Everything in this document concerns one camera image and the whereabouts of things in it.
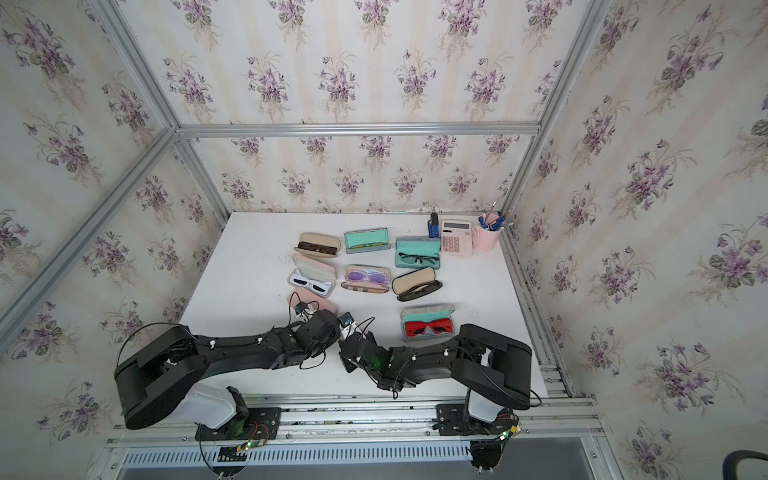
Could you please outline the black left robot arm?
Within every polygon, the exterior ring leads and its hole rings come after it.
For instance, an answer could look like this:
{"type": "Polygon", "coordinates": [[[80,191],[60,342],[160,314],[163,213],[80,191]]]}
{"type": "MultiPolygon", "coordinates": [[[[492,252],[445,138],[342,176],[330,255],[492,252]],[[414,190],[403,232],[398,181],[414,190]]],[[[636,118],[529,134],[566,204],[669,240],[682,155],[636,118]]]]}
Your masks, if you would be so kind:
{"type": "Polygon", "coordinates": [[[328,310],[250,336],[197,336],[188,326],[176,325],[116,366],[125,425],[138,430],[164,420],[208,377],[298,366],[323,354],[340,334],[340,321],[328,310]]]}

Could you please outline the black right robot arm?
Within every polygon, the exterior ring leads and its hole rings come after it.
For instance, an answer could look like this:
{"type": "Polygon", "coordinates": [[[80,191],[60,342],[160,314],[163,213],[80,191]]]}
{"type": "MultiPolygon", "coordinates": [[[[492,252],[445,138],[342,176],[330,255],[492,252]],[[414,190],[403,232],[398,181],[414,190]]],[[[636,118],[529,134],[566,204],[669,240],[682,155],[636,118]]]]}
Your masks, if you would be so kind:
{"type": "Polygon", "coordinates": [[[361,333],[339,341],[345,369],[365,372],[395,397],[426,381],[453,379],[479,396],[511,410],[532,407],[533,351],[521,341],[475,324],[439,344],[384,348],[361,333]]]}

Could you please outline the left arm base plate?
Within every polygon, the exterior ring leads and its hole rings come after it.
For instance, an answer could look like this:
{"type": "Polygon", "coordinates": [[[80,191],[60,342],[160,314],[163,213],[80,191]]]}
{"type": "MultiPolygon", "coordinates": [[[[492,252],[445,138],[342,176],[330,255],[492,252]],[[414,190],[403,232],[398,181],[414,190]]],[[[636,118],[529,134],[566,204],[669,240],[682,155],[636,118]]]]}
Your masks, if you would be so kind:
{"type": "Polygon", "coordinates": [[[248,408],[247,413],[236,413],[218,429],[199,425],[195,440],[200,442],[239,441],[240,443],[275,440],[281,415],[282,410],[277,407],[248,408]]]}

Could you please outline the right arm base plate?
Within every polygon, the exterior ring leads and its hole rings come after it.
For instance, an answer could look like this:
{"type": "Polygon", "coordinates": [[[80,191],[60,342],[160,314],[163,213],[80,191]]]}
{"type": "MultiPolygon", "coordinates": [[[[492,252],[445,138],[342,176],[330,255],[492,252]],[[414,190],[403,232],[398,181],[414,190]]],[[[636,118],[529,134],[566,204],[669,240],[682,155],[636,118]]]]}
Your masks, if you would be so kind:
{"type": "Polygon", "coordinates": [[[460,403],[436,406],[436,421],[432,429],[440,436],[495,436],[506,439],[519,430],[519,417],[509,409],[491,421],[480,420],[469,414],[468,407],[460,403]]]}

